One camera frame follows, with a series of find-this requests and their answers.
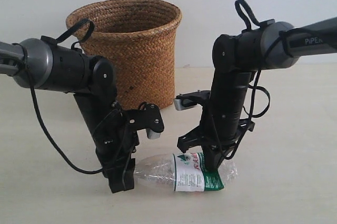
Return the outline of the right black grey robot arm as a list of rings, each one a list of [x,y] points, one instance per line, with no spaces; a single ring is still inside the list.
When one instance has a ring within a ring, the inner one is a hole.
[[[177,110],[202,106],[199,125],[178,139],[181,152],[201,146],[208,171],[232,159],[247,131],[254,129],[252,109],[241,118],[247,90],[256,92],[261,71],[292,67],[300,57],[336,52],[336,18],[296,28],[268,20],[236,36],[214,42],[214,76],[210,90],[176,96]]]

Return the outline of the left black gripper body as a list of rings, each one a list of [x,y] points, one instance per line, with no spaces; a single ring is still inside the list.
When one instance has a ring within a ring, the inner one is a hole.
[[[110,108],[95,126],[92,136],[105,178],[110,178],[127,167],[132,150],[139,143],[135,140],[135,133],[128,128],[126,111],[121,106]]]

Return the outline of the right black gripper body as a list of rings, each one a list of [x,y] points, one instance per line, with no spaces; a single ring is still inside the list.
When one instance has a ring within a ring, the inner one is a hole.
[[[185,153],[196,146],[233,151],[246,131],[253,131],[255,122],[241,119],[238,113],[202,115],[197,127],[178,138],[177,147]]]

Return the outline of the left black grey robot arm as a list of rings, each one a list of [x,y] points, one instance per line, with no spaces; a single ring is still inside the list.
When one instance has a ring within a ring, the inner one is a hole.
[[[111,192],[134,188],[131,153],[137,144],[135,132],[116,100],[114,68],[106,58],[85,55],[80,49],[59,46],[42,36],[1,43],[1,73],[31,91],[73,94]]]

